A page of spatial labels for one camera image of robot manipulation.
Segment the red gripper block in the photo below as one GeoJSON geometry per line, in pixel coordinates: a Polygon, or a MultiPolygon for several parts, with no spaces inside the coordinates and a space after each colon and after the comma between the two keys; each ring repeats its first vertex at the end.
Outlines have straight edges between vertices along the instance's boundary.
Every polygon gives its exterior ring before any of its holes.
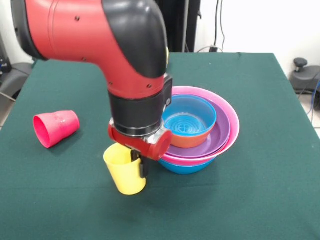
{"type": "Polygon", "coordinates": [[[144,137],[126,136],[116,130],[113,122],[108,124],[108,135],[113,141],[131,149],[132,162],[140,158],[139,171],[142,179],[149,175],[149,159],[158,161],[162,158],[169,149],[173,136],[172,132],[164,127],[144,137]]]}

